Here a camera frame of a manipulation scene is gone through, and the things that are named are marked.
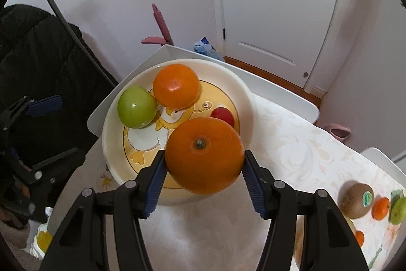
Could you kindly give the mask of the large orange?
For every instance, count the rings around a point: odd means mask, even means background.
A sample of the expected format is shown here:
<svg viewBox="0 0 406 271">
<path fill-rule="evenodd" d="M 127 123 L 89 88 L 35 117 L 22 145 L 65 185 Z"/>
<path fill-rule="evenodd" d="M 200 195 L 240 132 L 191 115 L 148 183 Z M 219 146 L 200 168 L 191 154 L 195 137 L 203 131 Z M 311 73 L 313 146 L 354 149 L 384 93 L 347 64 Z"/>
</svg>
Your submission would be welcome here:
<svg viewBox="0 0 406 271">
<path fill-rule="evenodd" d="M 154 96 L 171 110 L 190 107 L 200 95 L 197 74 L 188 66 L 174 63 L 163 67 L 153 81 Z"/>
<path fill-rule="evenodd" d="M 216 118 L 193 118 L 179 125 L 165 147 L 166 168 L 187 191 L 211 195 L 240 176 L 244 145 L 240 135 Z"/>
</svg>

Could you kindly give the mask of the green apple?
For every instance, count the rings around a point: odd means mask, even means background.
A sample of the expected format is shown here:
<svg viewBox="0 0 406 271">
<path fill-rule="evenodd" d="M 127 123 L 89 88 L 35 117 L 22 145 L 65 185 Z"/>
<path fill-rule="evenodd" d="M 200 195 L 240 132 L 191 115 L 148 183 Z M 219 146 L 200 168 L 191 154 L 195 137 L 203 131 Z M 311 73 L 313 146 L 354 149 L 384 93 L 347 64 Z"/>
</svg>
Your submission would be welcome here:
<svg viewBox="0 0 406 271">
<path fill-rule="evenodd" d="M 140 86 L 130 86 L 118 100 L 118 117 L 128 128 L 146 127 L 155 118 L 157 111 L 156 99 Z"/>
<path fill-rule="evenodd" d="M 401 224 L 406 218 L 406 197 L 400 197 L 393 205 L 390 213 L 390 223 Z"/>
</svg>

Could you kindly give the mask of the red cherry tomato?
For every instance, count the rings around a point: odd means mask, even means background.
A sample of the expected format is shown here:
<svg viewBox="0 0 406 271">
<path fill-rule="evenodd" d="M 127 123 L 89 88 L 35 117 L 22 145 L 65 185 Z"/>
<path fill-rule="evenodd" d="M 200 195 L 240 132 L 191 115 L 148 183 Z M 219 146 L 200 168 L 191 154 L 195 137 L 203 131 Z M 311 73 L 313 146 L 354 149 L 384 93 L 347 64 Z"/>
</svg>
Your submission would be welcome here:
<svg viewBox="0 0 406 271">
<path fill-rule="evenodd" d="M 211 112 L 211 117 L 220 119 L 220 120 L 228 123 L 231 127 L 235 127 L 234 116 L 231 113 L 231 111 L 229 109 L 227 109 L 226 107 L 216 107 Z"/>
</svg>

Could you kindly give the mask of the brown kiwi with sticker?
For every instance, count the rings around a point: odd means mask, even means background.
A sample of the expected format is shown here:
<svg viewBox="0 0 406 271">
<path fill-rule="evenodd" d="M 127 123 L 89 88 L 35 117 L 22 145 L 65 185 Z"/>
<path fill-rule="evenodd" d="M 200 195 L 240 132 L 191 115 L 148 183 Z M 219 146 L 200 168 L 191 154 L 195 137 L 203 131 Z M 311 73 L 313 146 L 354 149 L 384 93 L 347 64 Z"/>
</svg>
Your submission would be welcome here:
<svg viewBox="0 0 406 271">
<path fill-rule="evenodd" d="M 339 208 L 344 216 L 350 219 L 358 219 L 370 211 L 373 201 L 374 191 L 371 186 L 356 183 L 345 191 Z"/>
</svg>

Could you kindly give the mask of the small tangerine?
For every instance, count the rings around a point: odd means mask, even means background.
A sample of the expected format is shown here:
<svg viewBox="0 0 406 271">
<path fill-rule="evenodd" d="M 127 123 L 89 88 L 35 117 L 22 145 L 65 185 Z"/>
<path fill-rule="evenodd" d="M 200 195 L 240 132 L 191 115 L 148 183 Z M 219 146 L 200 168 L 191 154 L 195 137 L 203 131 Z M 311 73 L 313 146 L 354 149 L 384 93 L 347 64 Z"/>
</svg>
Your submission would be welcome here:
<svg viewBox="0 0 406 271">
<path fill-rule="evenodd" d="M 383 220 L 390 211 L 390 200 L 387 197 L 377 199 L 372 209 L 372 217 L 377 220 Z"/>
<path fill-rule="evenodd" d="M 364 242 L 365 242 L 364 233 L 362 231 L 360 231 L 360 230 L 356 230 L 355 237 L 356 237 L 356 240 L 357 240 L 359 246 L 362 247 Z"/>
</svg>

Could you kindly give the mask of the cream plate with duck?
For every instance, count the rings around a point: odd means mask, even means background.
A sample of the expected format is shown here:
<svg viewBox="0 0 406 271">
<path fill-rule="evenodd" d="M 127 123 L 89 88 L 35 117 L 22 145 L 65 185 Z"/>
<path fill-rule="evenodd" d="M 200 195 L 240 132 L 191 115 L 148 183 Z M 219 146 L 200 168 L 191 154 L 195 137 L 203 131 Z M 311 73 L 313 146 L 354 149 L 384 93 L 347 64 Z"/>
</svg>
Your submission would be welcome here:
<svg viewBox="0 0 406 271">
<path fill-rule="evenodd" d="M 114 99 L 103 153 L 119 184 L 164 155 L 159 202 L 195 201 L 238 179 L 253 118 L 252 94 L 236 74 L 210 61 L 168 61 L 139 74 Z"/>
</svg>

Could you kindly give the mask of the floral white tablecloth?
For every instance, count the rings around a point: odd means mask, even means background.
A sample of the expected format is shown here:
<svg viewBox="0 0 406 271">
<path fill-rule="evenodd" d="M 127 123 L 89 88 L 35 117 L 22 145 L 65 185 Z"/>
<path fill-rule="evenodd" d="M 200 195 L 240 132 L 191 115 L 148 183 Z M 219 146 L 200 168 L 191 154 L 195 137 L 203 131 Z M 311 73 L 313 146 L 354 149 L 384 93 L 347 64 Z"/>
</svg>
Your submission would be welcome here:
<svg viewBox="0 0 406 271">
<path fill-rule="evenodd" d="M 405 182 L 394 179 L 372 161 L 350 149 L 326 131 L 297 114 L 256 96 L 252 145 L 257 161 L 276 179 L 294 189 L 325 189 L 334 201 L 353 182 L 369 184 L 376 196 L 405 194 Z M 87 187 L 96 192 L 115 189 L 98 140 L 78 168 L 51 215 L 48 232 L 56 232 L 78 194 Z M 254 211 L 242 176 L 220 193 L 199 201 L 157 206 L 141 220 L 142 235 L 154 270 L 255 270 L 270 221 Z M 405 239 L 405 222 L 391 225 L 367 213 L 353 221 L 365 235 L 361 247 L 371 270 L 383 270 Z"/>
</svg>

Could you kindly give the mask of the white table tray left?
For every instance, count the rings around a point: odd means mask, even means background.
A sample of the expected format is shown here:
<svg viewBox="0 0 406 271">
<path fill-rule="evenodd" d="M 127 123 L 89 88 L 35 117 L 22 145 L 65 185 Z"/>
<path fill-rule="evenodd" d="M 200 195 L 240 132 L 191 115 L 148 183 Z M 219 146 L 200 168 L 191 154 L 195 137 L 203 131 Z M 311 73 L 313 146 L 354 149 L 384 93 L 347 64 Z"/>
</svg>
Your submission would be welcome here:
<svg viewBox="0 0 406 271">
<path fill-rule="evenodd" d="M 113 100 L 121 95 L 126 85 L 132 84 L 132 79 L 144 72 L 152 73 L 152 77 L 139 86 L 146 90 L 152 88 L 158 102 L 171 110 L 183 110 L 196 102 L 202 94 L 202 81 L 212 80 L 214 85 L 220 86 L 226 78 L 230 78 L 233 88 L 241 84 L 245 90 L 286 108 L 310 123 L 319 118 L 319 110 L 314 104 L 262 77 L 186 49 L 162 46 L 130 72 L 92 112 L 87 120 L 91 133 L 98 137 L 102 135 L 105 117 Z"/>
</svg>

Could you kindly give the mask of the white table tray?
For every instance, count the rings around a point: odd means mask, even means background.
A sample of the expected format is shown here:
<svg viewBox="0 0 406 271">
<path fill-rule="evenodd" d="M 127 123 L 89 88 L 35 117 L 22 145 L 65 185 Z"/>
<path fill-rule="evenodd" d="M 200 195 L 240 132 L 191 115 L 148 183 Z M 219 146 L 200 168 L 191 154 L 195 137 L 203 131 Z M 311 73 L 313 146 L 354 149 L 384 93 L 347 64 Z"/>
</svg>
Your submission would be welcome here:
<svg viewBox="0 0 406 271">
<path fill-rule="evenodd" d="M 381 168 L 394 180 L 396 180 L 403 187 L 406 185 L 406 176 L 405 173 L 391 160 L 389 159 L 382 151 L 376 147 L 370 147 L 361 152 L 361 155 L 366 159 L 373 162 L 377 167 Z"/>
<path fill-rule="evenodd" d="M 241 84 L 245 90 L 286 108 L 310 123 L 319 118 L 319 110 L 314 104 L 262 77 L 186 49 L 162 46 L 130 72 L 92 112 L 87 120 L 91 133 L 98 137 L 102 135 L 105 117 L 113 100 L 121 95 L 126 85 L 132 84 L 132 79 L 144 72 L 152 73 L 152 77 L 139 86 L 146 90 L 152 88 L 158 102 L 171 110 L 183 110 L 196 102 L 202 94 L 202 81 L 212 80 L 214 85 L 220 86 L 226 78 L 230 78 L 233 88 Z"/>
</svg>

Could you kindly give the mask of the pink slipper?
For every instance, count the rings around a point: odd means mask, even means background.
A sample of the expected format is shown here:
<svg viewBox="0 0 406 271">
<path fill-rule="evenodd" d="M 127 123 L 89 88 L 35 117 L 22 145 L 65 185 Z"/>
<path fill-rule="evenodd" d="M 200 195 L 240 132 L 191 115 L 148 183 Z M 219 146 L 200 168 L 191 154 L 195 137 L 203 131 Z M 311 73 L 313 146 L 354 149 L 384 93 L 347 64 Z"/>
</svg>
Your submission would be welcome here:
<svg viewBox="0 0 406 271">
<path fill-rule="evenodd" d="M 342 143 L 345 142 L 352 133 L 350 128 L 340 124 L 328 124 L 324 127 L 324 130 Z"/>
</svg>

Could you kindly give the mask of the white table tray right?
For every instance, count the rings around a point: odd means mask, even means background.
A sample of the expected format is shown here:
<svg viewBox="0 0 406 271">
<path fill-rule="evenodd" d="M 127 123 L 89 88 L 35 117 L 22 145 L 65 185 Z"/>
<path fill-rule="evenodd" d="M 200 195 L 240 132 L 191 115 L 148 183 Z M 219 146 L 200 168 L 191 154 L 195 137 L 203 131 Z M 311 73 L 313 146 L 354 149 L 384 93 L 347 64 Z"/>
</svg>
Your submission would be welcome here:
<svg viewBox="0 0 406 271">
<path fill-rule="evenodd" d="M 361 155 L 366 159 L 373 162 L 377 167 L 381 168 L 394 180 L 396 180 L 403 187 L 406 185 L 406 176 L 405 173 L 391 160 L 389 159 L 382 151 L 376 147 L 370 147 L 361 152 Z"/>
</svg>

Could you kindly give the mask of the black curved pole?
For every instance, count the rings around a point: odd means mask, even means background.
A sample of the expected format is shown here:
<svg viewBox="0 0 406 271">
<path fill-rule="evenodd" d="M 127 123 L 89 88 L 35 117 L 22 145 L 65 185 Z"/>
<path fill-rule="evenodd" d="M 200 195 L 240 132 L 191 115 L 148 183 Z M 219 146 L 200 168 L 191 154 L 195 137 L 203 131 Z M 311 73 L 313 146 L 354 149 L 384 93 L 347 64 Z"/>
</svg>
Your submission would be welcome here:
<svg viewBox="0 0 406 271">
<path fill-rule="evenodd" d="M 49 6 L 51 10 L 53 10 L 54 15 L 58 18 L 60 23 L 64 26 L 66 31 L 69 33 L 71 38 L 75 41 L 75 43 L 78 45 L 78 47 L 84 52 L 84 54 L 87 56 L 87 58 L 90 60 L 90 62 L 95 66 L 95 68 L 102 74 L 102 76 L 107 80 L 108 84 L 112 86 L 113 88 L 116 87 L 116 84 L 109 78 L 109 76 L 106 74 L 106 72 L 102 69 L 101 65 L 96 61 L 96 58 L 94 58 L 85 48 L 84 44 L 80 41 L 78 36 L 75 34 L 75 32 L 72 30 L 70 24 L 66 21 L 66 19 L 63 17 L 63 14 L 59 10 L 59 7 L 56 5 L 56 2 L 54 0 L 47 0 L 47 3 L 49 3 Z"/>
</svg>

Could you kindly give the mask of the white door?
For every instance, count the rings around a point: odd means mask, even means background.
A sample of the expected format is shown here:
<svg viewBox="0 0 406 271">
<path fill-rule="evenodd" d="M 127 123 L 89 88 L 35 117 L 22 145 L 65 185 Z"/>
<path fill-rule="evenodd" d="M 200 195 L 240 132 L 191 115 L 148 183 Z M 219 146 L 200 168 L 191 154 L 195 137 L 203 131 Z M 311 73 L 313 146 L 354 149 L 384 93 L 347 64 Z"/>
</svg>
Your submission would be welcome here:
<svg viewBox="0 0 406 271">
<path fill-rule="evenodd" d="M 336 0 L 215 0 L 222 54 L 304 88 Z"/>
</svg>

